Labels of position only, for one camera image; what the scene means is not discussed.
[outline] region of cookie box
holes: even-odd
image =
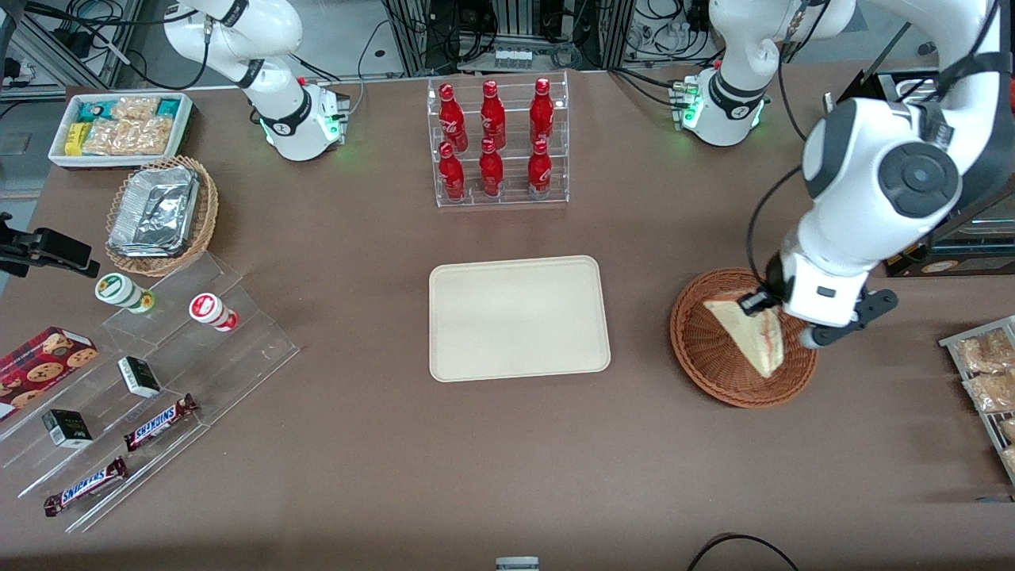
[[[0,358],[0,421],[23,409],[98,352],[87,338],[50,328]]]
[[[71,125],[78,120],[81,105],[116,99],[121,96],[132,97],[159,97],[161,99],[179,99],[180,106],[177,108],[176,118],[173,121],[173,130],[170,132],[170,141],[165,145],[162,154],[133,154],[126,156],[93,156],[93,155],[70,155],[67,154],[64,145],[67,136],[70,134]],[[154,162],[159,158],[176,156],[187,131],[187,122],[190,120],[191,109],[194,103],[190,97],[184,93],[174,91],[126,91],[112,93],[89,93],[74,95],[67,101],[67,109],[60,121],[57,134],[53,137],[53,144],[50,146],[50,160],[54,164],[64,168],[117,168],[123,166],[138,166]]]

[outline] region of red cookie box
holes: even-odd
[[[0,358],[0,421],[95,358],[91,341],[50,328]]]

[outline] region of white robotic arm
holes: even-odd
[[[781,303],[816,325],[804,340],[811,347],[894,307],[890,292],[866,292],[871,269],[944,219],[963,175],[993,154],[989,145],[1003,145],[1007,156],[1012,145],[1011,118],[998,114],[1011,56],[1001,53],[1000,12],[987,21],[995,0],[871,1],[931,35],[944,70],[938,88],[947,94],[940,103],[848,99],[808,137],[802,168],[814,206],[768,263],[765,288],[742,306],[751,312]],[[975,54],[995,56],[967,57],[985,26]],[[992,192],[1004,177],[974,190]]]
[[[775,42],[836,35],[856,0],[712,0],[708,17],[726,43],[723,65],[685,78],[688,104],[681,127],[701,140],[730,146],[757,124],[765,88],[779,70]],[[818,15],[824,12],[818,21]]]
[[[187,59],[235,82],[261,115],[268,142],[290,160],[308,160],[344,141],[348,99],[301,84],[281,59],[302,40],[302,23],[286,0],[187,0],[170,6],[165,35]]]

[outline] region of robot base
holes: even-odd
[[[753,117],[730,119],[708,92],[708,82],[715,74],[715,69],[706,69],[698,75],[688,75],[683,83],[670,88],[670,102],[680,105],[673,110],[673,125],[678,131],[694,133],[708,144],[732,146],[744,140],[760,122],[764,100],[758,102]]]
[[[349,125],[349,98],[318,85],[304,85],[311,95],[311,113],[291,135],[272,133],[264,122],[268,142],[289,160],[310,160],[333,145],[345,142]]]

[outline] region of bottle cap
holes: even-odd
[[[451,86],[451,83],[442,83],[441,87],[437,88],[437,92],[441,93],[441,100],[450,101],[455,98],[455,88]]]
[[[122,273],[111,273],[95,283],[95,297],[112,305],[119,305],[130,300],[136,290],[137,285],[130,277]]]
[[[191,317],[201,324],[213,324],[222,317],[225,306],[214,294],[200,294],[191,302]]]

